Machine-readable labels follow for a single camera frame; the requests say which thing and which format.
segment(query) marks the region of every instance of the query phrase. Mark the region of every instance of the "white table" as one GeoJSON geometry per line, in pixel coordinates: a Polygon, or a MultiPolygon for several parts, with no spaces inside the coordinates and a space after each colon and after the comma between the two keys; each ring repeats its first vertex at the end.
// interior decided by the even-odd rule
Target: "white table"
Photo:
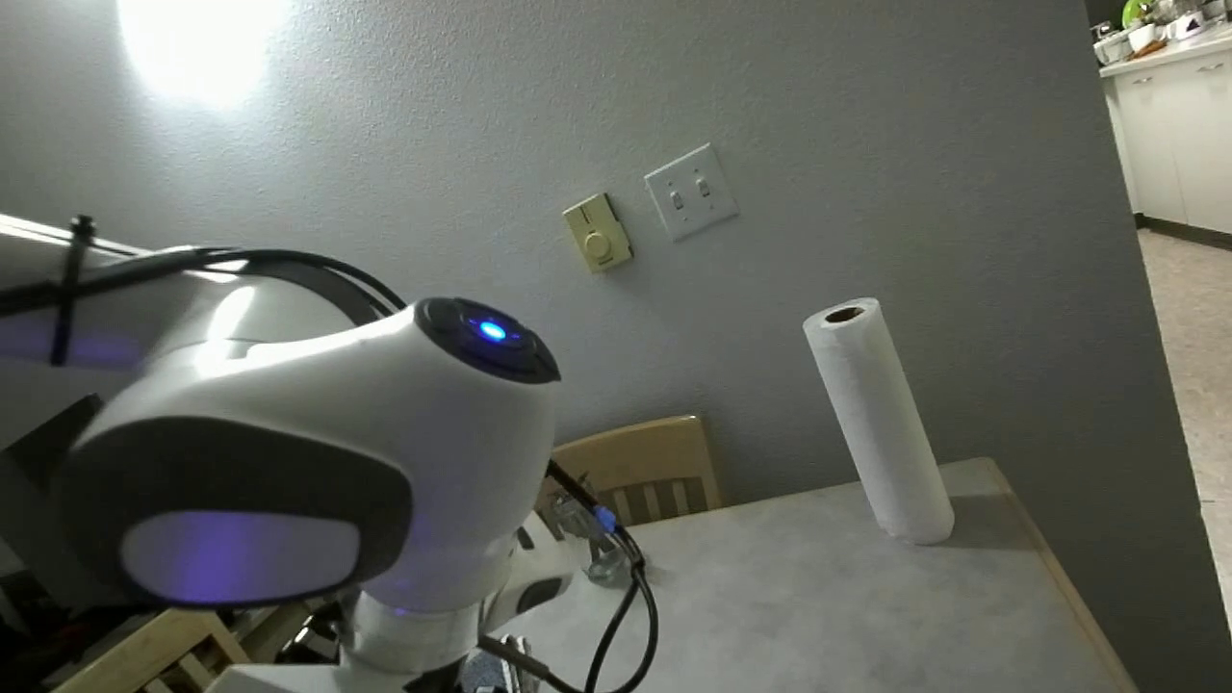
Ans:
{"type": "MultiPolygon", "coordinates": [[[[1112,693],[1120,659],[991,460],[943,465],[958,526],[943,546],[884,540],[859,483],[641,522],[662,637],[641,693],[1112,693]]],[[[581,685],[619,594],[574,577],[515,614],[581,685]]],[[[605,666],[641,653],[636,600],[605,666]]]]}

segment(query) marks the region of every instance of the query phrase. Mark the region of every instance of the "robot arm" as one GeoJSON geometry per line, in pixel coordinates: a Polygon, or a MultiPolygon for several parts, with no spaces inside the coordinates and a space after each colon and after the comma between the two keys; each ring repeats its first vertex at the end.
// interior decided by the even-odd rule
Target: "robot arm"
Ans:
{"type": "MultiPolygon", "coordinates": [[[[58,278],[64,246],[0,214],[0,281],[58,278]]],[[[82,278],[130,259],[150,255],[91,243],[82,278]]],[[[64,360],[133,382],[58,465],[52,503],[73,549],[144,600],[360,585],[351,659],[410,682],[474,644],[549,454],[556,370],[483,302],[420,301],[360,327],[314,302],[242,273],[78,301],[64,360]]],[[[46,358],[58,322],[49,302],[0,318],[0,354],[46,358]]]]}

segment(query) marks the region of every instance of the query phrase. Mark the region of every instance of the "wooden chair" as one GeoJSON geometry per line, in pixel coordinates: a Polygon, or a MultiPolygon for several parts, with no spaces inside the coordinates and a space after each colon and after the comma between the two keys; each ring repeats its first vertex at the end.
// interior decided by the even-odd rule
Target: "wooden chair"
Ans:
{"type": "MultiPolygon", "coordinates": [[[[555,449],[555,460],[614,509],[623,522],[725,503],[701,415],[664,415],[574,437],[555,449]]],[[[549,515],[555,494],[555,481],[542,481],[535,503],[542,515],[549,515]]]]}
{"type": "Polygon", "coordinates": [[[215,613],[165,608],[52,693],[206,690],[229,660],[245,660],[245,653],[215,613]]]}

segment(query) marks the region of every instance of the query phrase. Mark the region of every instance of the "paper towel roll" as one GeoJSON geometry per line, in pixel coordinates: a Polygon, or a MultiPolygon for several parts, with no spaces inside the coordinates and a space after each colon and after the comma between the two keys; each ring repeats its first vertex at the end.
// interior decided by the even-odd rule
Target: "paper towel roll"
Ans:
{"type": "Polygon", "coordinates": [[[873,295],[804,318],[822,390],[879,522],[903,544],[938,544],[953,526],[913,383],[873,295]]]}

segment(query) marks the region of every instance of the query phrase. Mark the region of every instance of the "gray wall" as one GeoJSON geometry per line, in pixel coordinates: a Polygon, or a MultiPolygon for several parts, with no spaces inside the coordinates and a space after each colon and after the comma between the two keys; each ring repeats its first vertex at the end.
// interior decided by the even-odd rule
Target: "gray wall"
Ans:
{"type": "Polygon", "coordinates": [[[305,0],[227,110],[141,87],[110,3],[6,0],[0,94],[5,213],[497,301],[563,436],[696,406],[739,499],[849,477],[800,318],[873,291],[936,449],[1008,470],[1142,690],[1232,682],[1080,3],[305,0]],[[696,141],[741,214],[674,246],[640,178],[696,141]],[[612,278],[556,218],[600,188],[612,278]]]}

